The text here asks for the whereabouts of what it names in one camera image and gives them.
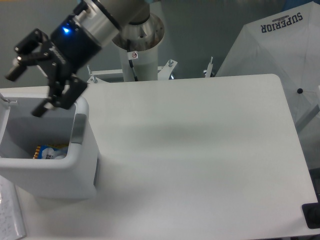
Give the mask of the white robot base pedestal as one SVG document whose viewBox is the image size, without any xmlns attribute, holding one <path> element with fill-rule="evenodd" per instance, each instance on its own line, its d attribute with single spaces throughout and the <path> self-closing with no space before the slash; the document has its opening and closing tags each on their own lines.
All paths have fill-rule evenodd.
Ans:
<svg viewBox="0 0 320 240">
<path fill-rule="evenodd" d="M 165 34 L 162 20 L 151 13 L 141 24 L 128 24 L 112 40 L 118 47 L 125 82 L 158 79 L 158 47 Z"/>
</svg>

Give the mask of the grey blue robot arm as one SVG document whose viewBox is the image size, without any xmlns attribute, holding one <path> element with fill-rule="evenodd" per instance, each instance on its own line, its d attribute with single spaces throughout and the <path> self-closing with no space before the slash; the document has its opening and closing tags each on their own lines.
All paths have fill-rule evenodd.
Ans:
<svg viewBox="0 0 320 240">
<path fill-rule="evenodd" d="M 50 35 L 35 28 L 14 46 L 17 57 L 5 78 L 14 82 L 28 67 L 37 66 L 48 79 L 49 90 L 32 115 L 40 118 L 49 109 L 70 109 L 88 87 L 77 71 L 126 26 L 146 22 L 150 4 L 150 0 L 82 0 Z"/>
</svg>

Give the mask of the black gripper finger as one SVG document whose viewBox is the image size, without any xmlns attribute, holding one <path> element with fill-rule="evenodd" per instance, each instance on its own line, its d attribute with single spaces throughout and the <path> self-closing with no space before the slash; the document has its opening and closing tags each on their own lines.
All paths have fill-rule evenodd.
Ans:
<svg viewBox="0 0 320 240">
<path fill-rule="evenodd" d="M 61 108 L 68 110 L 88 87 L 88 83 L 77 76 L 71 76 L 65 81 L 55 81 L 49 84 L 48 96 L 31 112 L 41 118 L 47 110 Z"/>
<path fill-rule="evenodd" d="M 5 75 L 9 81 L 16 81 L 28 68 L 28 66 L 39 66 L 43 75 L 50 81 L 54 81 L 53 54 L 51 48 L 54 46 L 49 37 L 40 29 L 31 31 L 25 38 L 14 46 L 17 57 L 13 66 Z"/>
</svg>

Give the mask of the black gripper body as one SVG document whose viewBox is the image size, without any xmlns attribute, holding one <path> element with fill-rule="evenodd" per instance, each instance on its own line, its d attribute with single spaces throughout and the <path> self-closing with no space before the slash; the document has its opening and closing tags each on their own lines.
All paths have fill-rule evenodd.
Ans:
<svg viewBox="0 0 320 240">
<path fill-rule="evenodd" d="M 70 80 L 102 49 L 76 17 L 68 15 L 50 35 L 37 30 L 40 52 L 48 54 L 37 61 L 37 67 L 50 80 Z"/>
</svg>

